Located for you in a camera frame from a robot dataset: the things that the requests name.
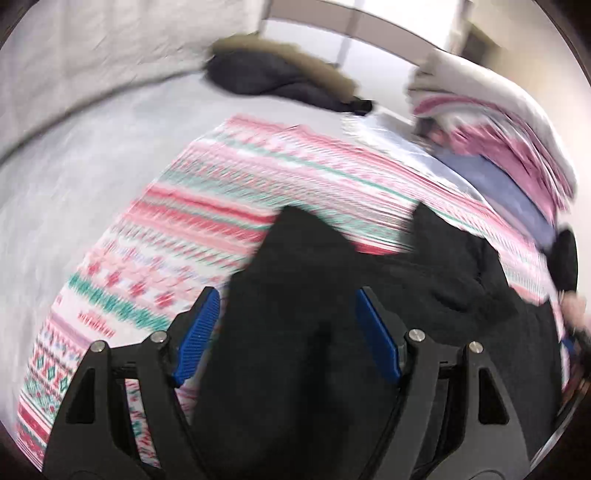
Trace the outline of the black quilted jacket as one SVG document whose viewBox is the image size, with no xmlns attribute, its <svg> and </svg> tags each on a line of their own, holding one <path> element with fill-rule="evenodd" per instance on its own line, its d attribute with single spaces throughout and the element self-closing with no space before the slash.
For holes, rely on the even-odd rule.
<svg viewBox="0 0 591 480">
<path fill-rule="evenodd" d="M 551 436 L 561 401 L 552 307 L 524 301 L 490 243 L 425 205 L 408 253 L 356 251 L 341 232 L 287 206 L 231 277 L 191 430 L 212 479 L 355 479 L 398 395 L 356 319 L 369 287 L 440 344 L 482 343 L 516 409 L 527 449 Z"/>
</svg>

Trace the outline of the white wardrobe with dark frame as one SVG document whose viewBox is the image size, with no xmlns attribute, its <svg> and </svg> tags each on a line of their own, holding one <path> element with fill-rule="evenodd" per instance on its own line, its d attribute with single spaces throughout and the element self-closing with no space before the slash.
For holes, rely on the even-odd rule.
<svg viewBox="0 0 591 480">
<path fill-rule="evenodd" d="M 262 20 L 280 20 L 360 41 L 417 65 L 447 51 L 469 1 L 266 1 Z"/>
</svg>

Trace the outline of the navy and olive folded jacket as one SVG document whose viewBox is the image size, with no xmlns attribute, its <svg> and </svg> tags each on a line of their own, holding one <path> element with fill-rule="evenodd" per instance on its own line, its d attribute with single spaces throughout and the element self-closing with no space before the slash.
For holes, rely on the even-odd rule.
<svg viewBox="0 0 591 480">
<path fill-rule="evenodd" d="M 280 97 L 356 116 L 374 109 L 372 101 L 356 96 L 356 82 L 334 65 L 256 34 L 216 40 L 205 72 L 214 85 L 237 95 Z"/>
</svg>

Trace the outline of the black fluffy garment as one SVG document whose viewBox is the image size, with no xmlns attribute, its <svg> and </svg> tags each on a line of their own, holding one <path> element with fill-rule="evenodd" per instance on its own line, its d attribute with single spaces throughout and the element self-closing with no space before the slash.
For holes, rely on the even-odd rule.
<svg viewBox="0 0 591 480">
<path fill-rule="evenodd" d="M 555 288 L 560 292 L 576 291 L 578 252 L 576 239 L 570 228 L 565 228 L 558 233 L 546 259 Z"/>
</svg>

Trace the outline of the patterned pink green bedspread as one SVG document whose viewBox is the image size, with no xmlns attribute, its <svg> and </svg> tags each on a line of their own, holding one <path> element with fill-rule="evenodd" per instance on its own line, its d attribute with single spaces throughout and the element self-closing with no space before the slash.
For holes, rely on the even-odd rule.
<svg viewBox="0 0 591 480">
<path fill-rule="evenodd" d="M 114 346 L 166 327 L 204 286 L 221 287 L 294 204 L 342 230 L 361 251 L 401 252 L 412 210 L 426 203 L 486 238 L 508 283 L 555 300 L 545 258 L 493 208 L 412 165 L 315 133 L 235 116 L 193 141 L 83 256 L 35 338 L 18 401 L 16 444 L 35 466 L 89 344 Z"/>
</svg>

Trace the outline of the pink folded blanket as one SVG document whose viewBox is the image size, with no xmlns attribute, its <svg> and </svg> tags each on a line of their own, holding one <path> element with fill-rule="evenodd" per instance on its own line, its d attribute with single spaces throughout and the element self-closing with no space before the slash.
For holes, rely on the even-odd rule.
<svg viewBox="0 0 591 480">
<path fill-rule="evenodd" d="M 443 92 L 419 93 L 412 112 L 431 119 L 431 137 L 464 156 L 481 155 L 520 187 L 548 220 L 565 212 L 576 183 L 560 150 L 514 112 L 494 103 Z"/>
</svg>

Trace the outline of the grey folded duvet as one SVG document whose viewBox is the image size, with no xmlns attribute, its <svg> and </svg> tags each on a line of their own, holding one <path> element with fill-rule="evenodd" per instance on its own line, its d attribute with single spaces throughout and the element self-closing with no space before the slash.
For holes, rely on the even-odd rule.
<svg viewBox="0 0 591 480">
<path fill-rule="evenodd" d="M 410 97 L 420 92 L 438 92 L 475 100 L 525 123 L 549 156 L 566 197 L 577 191 L 576 177 L 565 158 L 551 120 L 542 106 L 522 87 L 502 75 L 470 60 L 435 49 L 417 67 L 407 87 Z"/>
</svg>

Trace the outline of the blue folded blanket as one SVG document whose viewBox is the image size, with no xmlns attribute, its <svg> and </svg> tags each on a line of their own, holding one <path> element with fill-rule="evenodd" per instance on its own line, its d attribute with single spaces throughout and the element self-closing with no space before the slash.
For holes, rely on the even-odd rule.
<svg viewBox="0 0 591 480">
<path fill-rule="evenodd" d="M 435 146 L 432 153 L 475 187 L 501 217 L 533 240 L 540 250 L 552 246 L 555 227 L 501 168 L 481 155 L 463 156 L 442 146 Z"/>
</svg>

